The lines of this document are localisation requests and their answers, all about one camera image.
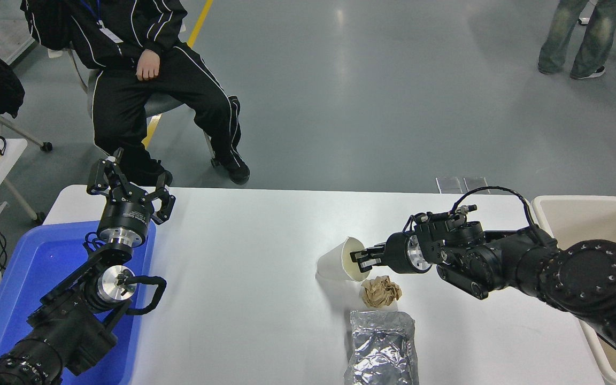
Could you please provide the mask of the person's left hand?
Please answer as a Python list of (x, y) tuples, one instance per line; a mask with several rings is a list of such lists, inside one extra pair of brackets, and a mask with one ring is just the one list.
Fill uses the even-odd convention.
[(160, 73), (161, 58), (158, 53), (144, 49), (139, 61), (135, 75), (139, 81), (150, 81), (158, 78)]

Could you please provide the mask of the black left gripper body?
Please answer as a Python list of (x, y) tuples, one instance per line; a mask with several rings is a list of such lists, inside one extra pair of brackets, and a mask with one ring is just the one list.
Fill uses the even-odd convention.
[(109, 236), (112, 229), (126, 229), (139, 236), (146, 236), (154, 208), (151, 203), (113, 201), (106, 198), (105, 208), (99, 222), (99, 234)]

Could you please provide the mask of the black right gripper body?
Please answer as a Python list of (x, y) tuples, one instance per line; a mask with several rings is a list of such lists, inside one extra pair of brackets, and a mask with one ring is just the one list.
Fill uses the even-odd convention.
[(410, 235), (404, 232), (393, 233), (384, 244), (384, 261), (393, 272), (410, 274), (411, 265), (408, 257)]

